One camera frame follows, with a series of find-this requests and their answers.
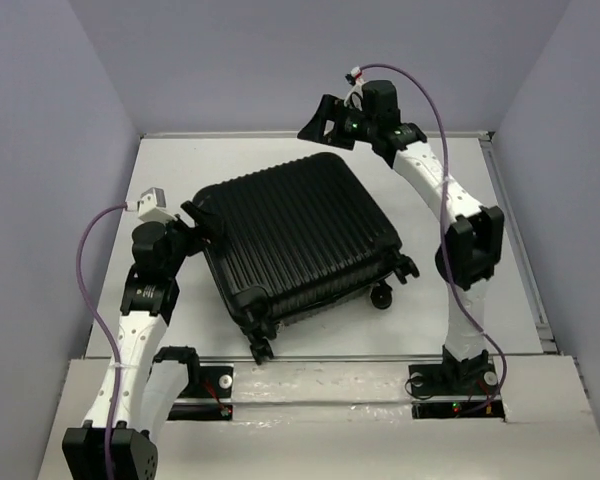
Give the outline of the black hard-shell suitcase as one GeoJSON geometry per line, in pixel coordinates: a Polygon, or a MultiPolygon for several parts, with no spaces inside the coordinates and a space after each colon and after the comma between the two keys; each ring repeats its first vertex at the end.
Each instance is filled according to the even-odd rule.
{"type": "Polygon", "coordinates": [[[257,364],[273,358],[280,325],[365,291],[387,309],[387,278],[420,275],[387,215],[331,152],[206,186],[190,201],[224,221],[204,255],[257,364]]]}

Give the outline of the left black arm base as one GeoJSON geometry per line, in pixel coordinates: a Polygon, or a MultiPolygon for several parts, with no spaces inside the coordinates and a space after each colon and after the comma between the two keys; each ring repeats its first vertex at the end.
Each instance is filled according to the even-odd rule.
{"type": "Polygon", "coordinates": [[[234,366],[201,366],[200,380],[190,383],[171,408],[170,421],[223,422],[233,419],[234,366]]]}

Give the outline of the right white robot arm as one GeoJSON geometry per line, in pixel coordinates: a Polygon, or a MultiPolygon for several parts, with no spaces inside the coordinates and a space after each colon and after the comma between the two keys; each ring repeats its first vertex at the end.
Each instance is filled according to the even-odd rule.
{"type": "Polygon", "coordinates": [[[438,220],[435,261],[448,290],[448,329],[442,361],[427,366],[423,375],[462,392],[489,367],[485,297],[502,256],[504,213],[468,193],[450,174],[448,158],[436,157],[424,132],[403,122],[392,82],[358,80],[350,93],[359,102],[323,95],[297,137],[347,150],[358,142],[370,145],[438,220]]]}

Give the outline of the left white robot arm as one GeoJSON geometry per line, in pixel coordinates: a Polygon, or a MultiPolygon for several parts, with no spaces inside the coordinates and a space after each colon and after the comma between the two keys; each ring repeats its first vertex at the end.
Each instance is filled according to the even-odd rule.
{"type": "Polygon", "coordinates": [[[193,347],[163,347],[179,296],[177,274],[189,257],[223,234],[223,223],[191,201],[187,225],[159,203],[127,203],[141,221],[132,232],[133,263],[125,278],[118,330],[94,316],[112,356],[82,424],[66,430],[62,451],[74,479],[153,479],[157,439],[178,397],[201,383],[193,347]]]}

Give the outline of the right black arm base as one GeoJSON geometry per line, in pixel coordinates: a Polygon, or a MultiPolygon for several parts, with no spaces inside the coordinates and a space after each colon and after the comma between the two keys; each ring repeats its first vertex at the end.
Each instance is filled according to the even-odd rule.
{"type": "Polygon", "coordinates": [[[404,388],[412,400],[411,413],[415,420],[506,418],[493,364],[485,371],[470,373],[459,383],[437,376],[441,367],[441,364],[409,367],[404,388]]]}

